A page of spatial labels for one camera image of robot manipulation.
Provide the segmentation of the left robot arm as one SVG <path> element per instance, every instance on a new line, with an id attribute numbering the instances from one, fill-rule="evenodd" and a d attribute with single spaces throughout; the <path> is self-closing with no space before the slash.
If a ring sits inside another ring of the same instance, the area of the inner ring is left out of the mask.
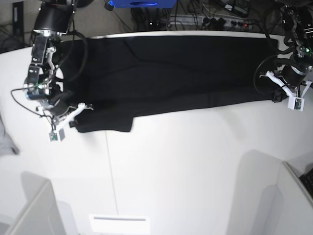
<path id="1" fill-rule="evenodd" d="M 300 101 L 313 82 L 306 80 L 306 76 L 313 70 L 313 2 L 311 0 L 271 0 L 271 7 L 262 17 L 263 32 L 274 55 L 264 59 L 253 75 L 253 85 L 258 94 L 271 95 L 273 98 L 282 92 L 288 98 Z M 273 46 L 267 30 L 267 17 L 274 10 L 279 10 L 285 30 L 284 44 L 287 49 L 280 50 Z M 257 88 L 257 77 L 261 77 L 260 69 L 272 61 L 276 67 L 283 67 L 276 72 L 268 71 L 264 77 L 269 78 L 278 87 L 274 90 L 260 90 Z"/>

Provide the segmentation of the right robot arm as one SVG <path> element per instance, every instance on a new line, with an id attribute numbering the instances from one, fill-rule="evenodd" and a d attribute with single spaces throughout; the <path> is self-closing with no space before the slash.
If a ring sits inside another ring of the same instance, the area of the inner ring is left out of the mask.
<path id="1" fill-rule="evenodd" d="M 44 0 L 35 20 L 33 32 L 36 37 L 31 63 L 21 91 L 29 100 L 39 102 L 43 113 L 34 111 L 34 114 L 49 118 L 52 124 L 72 121 L 87 108 L 85 103 L 74 107 L 66 104 L 71 93 L 61 90 L 59 83 L 64 80 L 58 78 L 56 72 L 73 50 L 73 43 L 67 52 L 63 52 L 60 47 L 61 36 L 69 35 L 83 41 L 84 56 L 79 70 L 67 82 L 76 80 L 82 73 L 89 50 L 86 37 L 75 29 L 74 15 L 78 8 L 87 7 L 91 3 L 90 0 Z"/>

